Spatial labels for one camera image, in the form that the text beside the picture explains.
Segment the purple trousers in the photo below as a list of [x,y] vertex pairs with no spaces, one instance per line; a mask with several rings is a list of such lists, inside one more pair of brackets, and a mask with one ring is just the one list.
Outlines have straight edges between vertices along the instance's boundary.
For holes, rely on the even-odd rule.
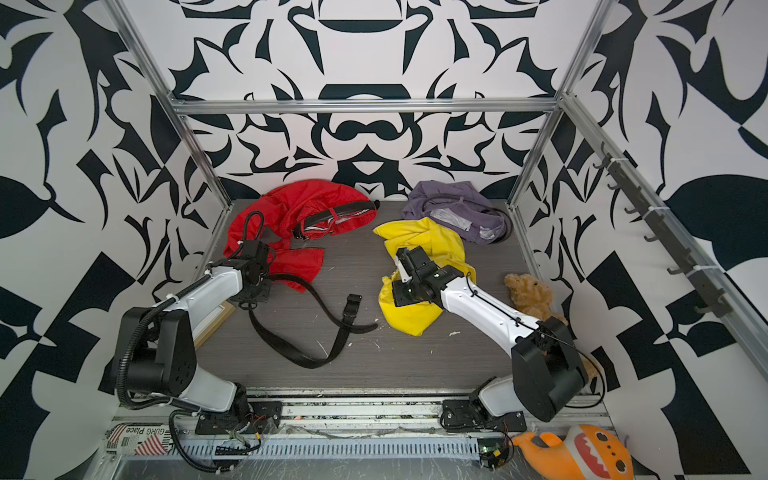
[[403,220],[429,218],[478,245],[500,243],[513,230],[510,215],[478,192],[471,182],[420,181],[401,211]]

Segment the yellow trousers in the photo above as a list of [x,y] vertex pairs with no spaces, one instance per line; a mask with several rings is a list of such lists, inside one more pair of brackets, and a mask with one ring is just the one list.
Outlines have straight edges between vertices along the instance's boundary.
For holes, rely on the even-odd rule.
[[382,313],[392,328],[420,336],[443,312],[440,289],[457,276],[474,281],[476,270],[466,262],[460,236],[429,218],[388,222],[374,233],[397,263],[382,279]]

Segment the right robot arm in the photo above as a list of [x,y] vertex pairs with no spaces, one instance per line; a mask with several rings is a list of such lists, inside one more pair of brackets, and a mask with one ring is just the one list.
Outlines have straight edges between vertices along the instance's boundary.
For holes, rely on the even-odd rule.
[[429,302],[458,315],[493,340],[511,360],[512,373],[479,388],[481,410],[492,417],[527,411],[550,421],[585,387],[588,375],[568,328],[551,317],[524,314],[479,288],[457,268],[439,266],[423,248],[396,253],[397,307]]

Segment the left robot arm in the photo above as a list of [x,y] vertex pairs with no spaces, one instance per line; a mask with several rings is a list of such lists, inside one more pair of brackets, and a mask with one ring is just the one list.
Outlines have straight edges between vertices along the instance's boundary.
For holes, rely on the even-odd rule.
[[270,248],[245,240],[230,257],[213,262],[188,287],[122,317],[111,367],[120,404],[140,410],[165,404],[190,412],[242,420],[250,411],[244,387],[197,363],[193,330],[230,298],[260,286]]

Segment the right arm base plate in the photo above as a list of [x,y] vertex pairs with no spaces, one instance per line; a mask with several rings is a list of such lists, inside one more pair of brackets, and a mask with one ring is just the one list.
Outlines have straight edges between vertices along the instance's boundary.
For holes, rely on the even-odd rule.
[[444,400],[439,423],[449,433],[480,431],[522,433],[527,430],[522,411],[494,417],[478,400],[469,399]]

